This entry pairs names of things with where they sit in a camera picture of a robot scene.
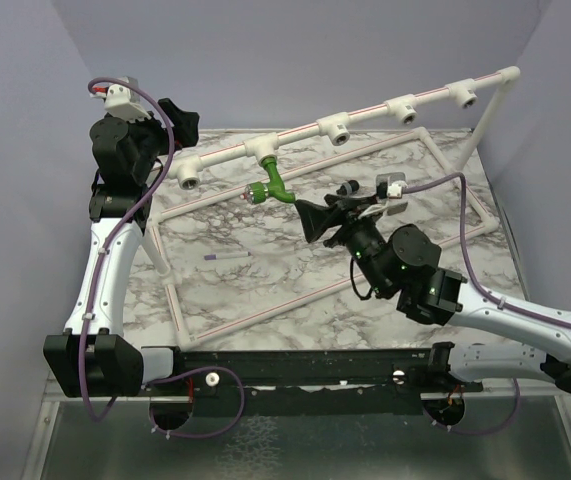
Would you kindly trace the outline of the white PVC pipe rack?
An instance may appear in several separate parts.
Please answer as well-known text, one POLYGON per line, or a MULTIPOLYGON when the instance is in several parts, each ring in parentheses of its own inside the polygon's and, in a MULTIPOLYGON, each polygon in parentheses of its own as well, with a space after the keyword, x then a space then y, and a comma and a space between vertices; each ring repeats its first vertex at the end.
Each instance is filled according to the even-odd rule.
MULTIPOLYGON (((444 153, 436 145, 429 131, 423 126, 419 126, 412 129, 405 129, 398 135, 391 136, 363 147, 292 168, 282 174, 280 173, 280 175, 283 181, 299 178, 323 168, 334 167, 346 161, 355 160, 361 156, 373 154, 411 141, 420 141, 424 144, 445 173, 453 173, 454 170, 462 172, 464 166, 471 158, 473 151, 477 148, 480 140, 485 134, 488 125, 491 123, 498 111, 505 95, 519 77, 520 69, 516 66, 510 66, 476 79, 463 79, 427 92, 395 97, 386 100, 381 104, 360 110, 335 113, 317 119, 310 124, 290 130, 264 133, 245 140, 242 143, 209 153, 204 153, 202 155, 195 153, 178 159, 173 157, 171 166, 165 164, 165 167, 168 168, 166 178, 176 179, 180 188, 183 190, 193 190, 201 184, 199 174, 203 170, 213 166, 221 165, 230 161, 236 161, 241 158, 252 157, 255 158, 259 165, 260 161, 267 156, 276 156, 278 159, 277 154, 280 147, 315 137, 327 137, 333 146, 340 147, 350 140, 351 133, 349 132, 348 127, 351 127, 352 124, 389 116, 396 118, 399 124, 411 125, 415 122, 417 116, 417 106, 445 99, 454 99, 457 106, 467 109, 476 103, 478 98, 476 91, 478 89, 496 86, 496 90, 488 106, 485 108, 478 124, 474 128, 470 139, 464 145, 460 158, 456 160, 454 164, 451 164, 446 160, 444 153)), ((167 272, 162 270, 163 273, 161 273, 161 270, 158 270, 157 267, 159 275, 162 275, 164 280, 169 278, 171 276, 170 274, 174 275, 175 272, 170 266, 169 260, 163 256, 165 255, 165 250, 159 230, 159 226, 162 222, 178 218, 179 216, 197 211, 201 208, 231 200, 235 195, 240 195, 241 190, 244 191, 244 188, 245 187, 243 187, 243 185, 239 185, 232 189, 223 191, 222 193, 217 193, 194 202, 188 202, 168 208, 163 210, 161 213, 152 215, 152 220, 149 221, 151 222, 150 241, 157 248, 161 257, 163 257, 163 261, 167 267, 167 272)), ((465 188, 465 193, 467 195, 467 203, 469 203, 472 210, 480 218, 480 225, 471 230, 466 230, 464 239, 473 239, 498 230, 498 219, 484 208, 481 200, 473 193, 469 188, 469 185, 465 188)), ((195 335, 190 332, 188 323, 181 310, 178 291, 176 289, 177 278, 178 277, 174 275, 171 279, 172 281, 167 283, 169 286, 166 286, 165 289, 167 300, 169 302, 170 313, 177 330, 178 346, 185 349, 195 347, 205 341, 220 338, 223 335, 233 334, 236 331, 249 328, 250 326, 264 322, 280 314, 290 312, 295 308, 304 307, 312 302, 320 301, 332 294, 346 290, 351 285, 348 285, 349 279, 341 280, 335 284, 325 286, 309 294, 297 297, 289 302, 276 305, 273 308, 259 312, 247 318, 228 322, 223 324, 221 327, 214 328, 202 335, 195 335)))

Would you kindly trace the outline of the green plastic water faucet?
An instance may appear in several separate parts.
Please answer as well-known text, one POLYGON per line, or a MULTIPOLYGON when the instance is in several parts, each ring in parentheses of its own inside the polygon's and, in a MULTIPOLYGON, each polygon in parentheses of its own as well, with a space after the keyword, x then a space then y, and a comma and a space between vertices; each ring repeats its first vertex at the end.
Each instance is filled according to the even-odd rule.
POLYGON ((267 156, 259 163, 268 177, 267 182, 253 182, 245 187, 243 198, 252 205, 275 199, 281 203, 294 204, 296 196, 285 187, 285 183, 278 171, 276 156, 267 156))

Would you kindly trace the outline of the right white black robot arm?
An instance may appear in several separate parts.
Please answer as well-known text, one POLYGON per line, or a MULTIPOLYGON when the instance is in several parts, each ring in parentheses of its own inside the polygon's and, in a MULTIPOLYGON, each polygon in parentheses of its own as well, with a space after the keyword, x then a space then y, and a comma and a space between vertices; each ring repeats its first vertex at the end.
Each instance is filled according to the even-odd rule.
POLYGON ((326 199, 325 206, 296 201, 305 239, 345 247, 350 267, 370 286, 366 299, 395 299, 397 310, 419 324, 473 328, 509 339, 507 345, 448 347, 424 367, 432 389, 446 391, 458 381, 531 378, 571 394, 571 311, 491 293, 470 276, 440 267, 441 248, 414 224, 384 238, 376 223, 396 213, 389 203, 373 197, 326 199), (335 232, 324 239, 329 229, 335 232))

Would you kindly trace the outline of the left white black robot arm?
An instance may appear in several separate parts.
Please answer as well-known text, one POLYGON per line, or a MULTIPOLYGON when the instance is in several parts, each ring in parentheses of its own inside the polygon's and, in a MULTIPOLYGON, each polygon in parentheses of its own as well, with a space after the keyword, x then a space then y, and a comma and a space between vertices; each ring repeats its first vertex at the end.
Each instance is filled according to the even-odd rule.
POLYGON ((46 337, 44 357, 63 393, 78 398, 135 396, 153 383, 171 395, 186 371, 170 347, 138 349, 124 338, 123 310, 130 269, 142 244, 151 200, 147 179, 170 139, 178 148, 198 142, 199 116, 170 99, 158 102, 172 128, 153 115, 128 122, 107 114, 90 129, 98 165, 89 203, 91 249, 76 304, 59 335, 46 337))

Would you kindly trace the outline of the black grey faucet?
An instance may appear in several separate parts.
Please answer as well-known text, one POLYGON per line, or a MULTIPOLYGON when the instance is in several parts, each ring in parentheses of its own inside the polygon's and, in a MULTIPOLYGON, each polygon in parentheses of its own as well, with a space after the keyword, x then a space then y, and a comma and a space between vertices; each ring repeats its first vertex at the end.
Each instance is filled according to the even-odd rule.
POLYGON ((347 180, 341 184, 341 186, 336 190, 336 194, 339 196, 351 196, 355 194, 360 189, 360 184, 356 180, 347 180))

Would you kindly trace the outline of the brown metal lever piece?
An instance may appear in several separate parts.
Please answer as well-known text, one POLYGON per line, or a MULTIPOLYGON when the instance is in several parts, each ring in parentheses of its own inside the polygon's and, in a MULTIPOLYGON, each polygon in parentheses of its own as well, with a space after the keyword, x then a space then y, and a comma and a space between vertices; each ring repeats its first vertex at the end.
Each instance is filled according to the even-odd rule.
POLYGON ((399 204, 392 204, 392 205, 387 207, 386 215, 392 216, 392 215, 402 213, 407 209, 407 206, 408 206, 408 204, 406 202, 399 203, 399 204))

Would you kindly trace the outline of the purple capped white pen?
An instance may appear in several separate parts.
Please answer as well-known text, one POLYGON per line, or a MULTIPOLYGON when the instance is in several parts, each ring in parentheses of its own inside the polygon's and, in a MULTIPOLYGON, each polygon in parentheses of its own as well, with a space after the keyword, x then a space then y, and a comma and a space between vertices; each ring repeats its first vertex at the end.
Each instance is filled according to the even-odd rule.
POLYGON ((249 251, 219 252, 219 253, 206 254, 204 255, 203 258, 206 261, 215 261, 215 260, 247 258, 250 257, 251 255, 252 254, 249 251))

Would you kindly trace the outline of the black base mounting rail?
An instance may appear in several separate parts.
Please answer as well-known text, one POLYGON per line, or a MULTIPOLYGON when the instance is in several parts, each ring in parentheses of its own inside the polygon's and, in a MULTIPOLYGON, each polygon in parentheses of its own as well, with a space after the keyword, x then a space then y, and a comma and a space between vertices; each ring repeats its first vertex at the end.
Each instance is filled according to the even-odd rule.
POLYGON ((153 405, 202 417, 419 415, 422 395, 460 385, 450 342, 432 348, 272 351, 175 349, 173 379, 144 387, 153 405))

